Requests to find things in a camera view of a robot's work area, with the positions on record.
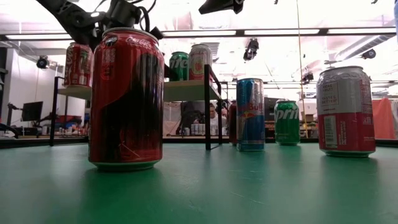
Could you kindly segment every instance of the person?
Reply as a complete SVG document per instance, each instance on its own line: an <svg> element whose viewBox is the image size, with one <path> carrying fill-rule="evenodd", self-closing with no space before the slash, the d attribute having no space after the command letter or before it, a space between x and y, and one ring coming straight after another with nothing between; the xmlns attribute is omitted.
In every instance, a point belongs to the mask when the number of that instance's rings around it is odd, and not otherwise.
<svg viewBox="0 0 398 224"><path fill-rule="evenodd" d="M223 127L226 126L226 115L227 115L227 110L226 109L221 109L221 124ZM199 120L195 120L193 122L194 124L199 124ZM216 108L212 103L210 103L210 125L216 125L218 126L218 114L216 112Z"/></svg>

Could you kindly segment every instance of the white wall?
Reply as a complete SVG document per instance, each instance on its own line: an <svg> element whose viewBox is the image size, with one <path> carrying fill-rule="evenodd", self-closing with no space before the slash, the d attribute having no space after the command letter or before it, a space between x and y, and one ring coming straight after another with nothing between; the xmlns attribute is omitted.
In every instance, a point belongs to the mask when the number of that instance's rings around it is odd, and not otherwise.
<svg viewBox="0 0 398 224"><path fill-rule="evenodd" d="M4 98L1 111L2 123L5 124L7 122L7 104L9 102L21 108L24 103L43 101L41 117L48 116L52 110L55 71L52 69L38 69L35 62L18 56L17 51L14 49L8 49L7 51L6 69L9 73L6 75L4 85ZM84 110L84 100L69 98L68 115L81 116L83 119ZM64 111L65 96L58 95L57 114L64 115ZM14 110L12 112L11 125L28 127L30 122L20 122L21 116L22 111ZM50 121L44 121L41 124L49 123Z"/></svg>

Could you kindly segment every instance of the ceiling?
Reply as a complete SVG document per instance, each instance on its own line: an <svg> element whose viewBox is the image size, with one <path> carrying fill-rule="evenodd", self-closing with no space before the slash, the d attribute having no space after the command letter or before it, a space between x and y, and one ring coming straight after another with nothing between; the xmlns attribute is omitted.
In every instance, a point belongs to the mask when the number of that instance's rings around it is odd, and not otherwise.
<svg viewBox="0 0 398 224"><path fill-rule="evenodd" d="M73 0L86 11L92 11L100 0ZM243 11L235 15L232 11L199 15L197 9L204 0L157 0L150 13L151 24L160 30L201 29L264 29L264 28L308 28L308 27L381 27L394 26L394 2L372 0L274 0L245 1ZM108 2L100 9L106 10ZM149 8L151 0L142 5ZM64 32L53 16L35 0L0 0L0 34ZM302 72L313 72L315 79L326 69L326 60L336 60L339 53L363 47L376 36L329 36L329 37L261 37L257 57L244 62L243 53L247 38L192 38L164 39L160 48L168 59L174 51L189 52L192 44L210 43L214 57L213 70L220 80L233 77L259 77L264 81L299 81ZM64 64L65 49L70 41L31 41L8 43L30 55L48 55L50 60ZM397 80L397 37L372 45L377 56L361 59L355 56L333 64L360 65L373 80Z"/></svg>

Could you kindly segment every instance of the wooden shelf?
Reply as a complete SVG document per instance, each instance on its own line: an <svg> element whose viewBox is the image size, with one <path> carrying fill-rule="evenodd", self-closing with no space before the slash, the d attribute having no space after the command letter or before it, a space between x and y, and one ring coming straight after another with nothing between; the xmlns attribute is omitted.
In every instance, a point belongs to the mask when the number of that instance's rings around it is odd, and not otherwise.
<svg viewBox="0 0 398 224"><path fill-rule="evenodd" d="M83 100L91 100L91 87L70 86L68 88L58 89L58 94L72 96Z"/></svg>
<svg viewBox="0 0 398 224"><path fill-rule="evenodd" d="M164 101L196 101L205 99L203 80L175 81L164 83ZM210 85L210 99L221 99L217 90Z"/></svg>

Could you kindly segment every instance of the desk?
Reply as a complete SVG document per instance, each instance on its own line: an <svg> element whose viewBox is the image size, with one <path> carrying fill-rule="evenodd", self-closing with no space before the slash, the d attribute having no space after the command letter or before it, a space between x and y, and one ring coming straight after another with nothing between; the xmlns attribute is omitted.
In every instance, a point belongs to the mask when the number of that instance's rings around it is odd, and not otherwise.
<svg viewBox="0 0 398 224"><path fill-rule="evenodd" d="M238 152L165 144L153 169L101 173L87 145L0 150L0 223L397 223L398 149Z"/></svg>

